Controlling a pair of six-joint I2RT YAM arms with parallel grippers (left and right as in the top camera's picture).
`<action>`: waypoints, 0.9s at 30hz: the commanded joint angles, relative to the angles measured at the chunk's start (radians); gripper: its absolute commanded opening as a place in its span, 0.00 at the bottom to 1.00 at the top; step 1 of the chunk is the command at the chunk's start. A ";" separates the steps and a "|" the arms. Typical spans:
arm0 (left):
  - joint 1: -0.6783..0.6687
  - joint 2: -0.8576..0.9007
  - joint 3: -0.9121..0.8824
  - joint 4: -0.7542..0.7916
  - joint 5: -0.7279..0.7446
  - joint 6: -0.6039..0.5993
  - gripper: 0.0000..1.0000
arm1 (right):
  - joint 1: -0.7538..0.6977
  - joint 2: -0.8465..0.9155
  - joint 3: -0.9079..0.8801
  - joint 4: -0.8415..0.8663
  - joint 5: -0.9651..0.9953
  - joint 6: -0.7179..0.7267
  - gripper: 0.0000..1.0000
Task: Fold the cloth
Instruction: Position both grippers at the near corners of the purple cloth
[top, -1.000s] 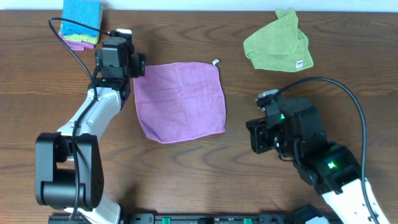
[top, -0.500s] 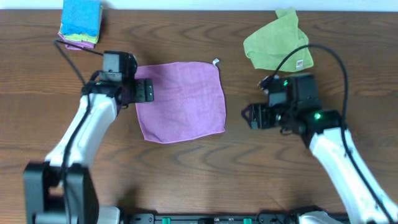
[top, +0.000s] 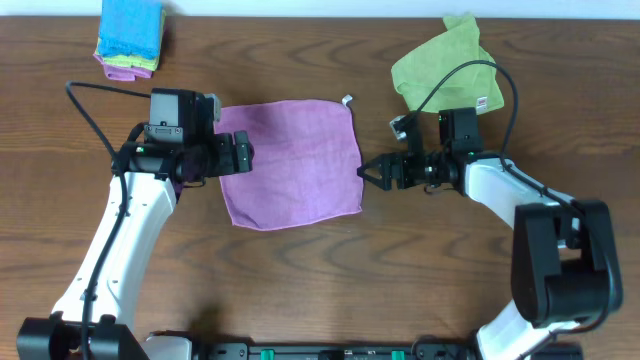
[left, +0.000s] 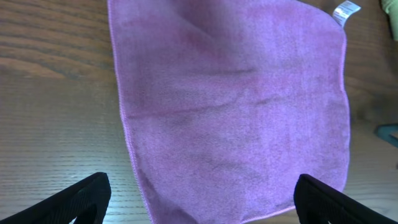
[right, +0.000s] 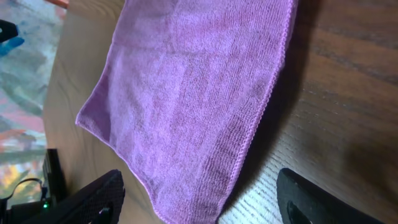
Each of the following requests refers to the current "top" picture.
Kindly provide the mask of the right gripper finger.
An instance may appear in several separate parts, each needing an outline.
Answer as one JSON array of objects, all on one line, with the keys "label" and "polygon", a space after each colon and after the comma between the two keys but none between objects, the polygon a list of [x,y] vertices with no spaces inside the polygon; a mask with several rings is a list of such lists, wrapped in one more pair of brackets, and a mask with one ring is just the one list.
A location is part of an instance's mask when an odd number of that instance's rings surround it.
[{"label": "right gripper finger", "polygon": [[365,173],[368,169],[376,168],[380,173],[390,172],[397,161],[396,153],[381,154],[374,159],[364,163],[358,169],[358,173]]},{"label": "right gripper finger", "polygon": [[392,189],[392,180],[393,177],[388,169],[386,168],[377,168],[379,173],[378,176],[372,176],[367,173],[368,168],[360,167],[357,169],[357,175],[361,177],[363,180],[373,184],[374,186],[384,190],[389,191]]}]

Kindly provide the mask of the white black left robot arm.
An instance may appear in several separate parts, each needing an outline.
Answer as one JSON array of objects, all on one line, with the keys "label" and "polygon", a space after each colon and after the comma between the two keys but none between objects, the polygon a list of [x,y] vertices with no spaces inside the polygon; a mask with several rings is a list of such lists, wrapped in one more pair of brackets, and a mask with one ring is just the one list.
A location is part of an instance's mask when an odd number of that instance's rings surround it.
[{"label": "white black left robot arm", "polygon": [[64,295],[46,318],[28,317],[16,340],[22,359],[193,359],[186,335],[133,335],[140,287],[159,234],[186,188],[247,173],[253,148],[244,131],[218,133],[214,94],[155,88],[150,115],[112,159],[105,212]]}]

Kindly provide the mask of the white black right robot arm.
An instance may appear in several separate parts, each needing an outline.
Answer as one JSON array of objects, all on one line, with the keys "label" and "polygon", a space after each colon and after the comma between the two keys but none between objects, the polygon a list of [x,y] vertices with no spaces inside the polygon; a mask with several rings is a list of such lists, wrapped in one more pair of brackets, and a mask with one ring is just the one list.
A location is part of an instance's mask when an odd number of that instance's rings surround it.
[{"label": "white black right robot arm", "polygon": [[581,359],[561,335],[588,332],[622,303],[622,284],[608,206],[579,201],[520,171],[503,154],[487,152],[475,109],[442,110],[441,150],[427,152],[415,114],[390,127],[405,152],[361,165],[363,180],[388,191],[449,184],[503,220],[513,231],[508,305],[467,345],[449,350],[427,343],[418,359]]}]

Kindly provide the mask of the purple microfiber cloth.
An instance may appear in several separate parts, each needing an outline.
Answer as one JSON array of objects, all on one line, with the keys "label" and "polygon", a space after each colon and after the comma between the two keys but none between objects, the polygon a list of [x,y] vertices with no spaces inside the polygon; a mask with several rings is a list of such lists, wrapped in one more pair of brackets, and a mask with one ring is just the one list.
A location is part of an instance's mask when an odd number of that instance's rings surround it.
[{"label": "purple microfiber cloth", "polygon": [[362,211],[362,157],[347,105],[308,99],[230,106],[215,130],[245,131],[254,148],[250,172],[220,179],[233,225],[273,231]]}]

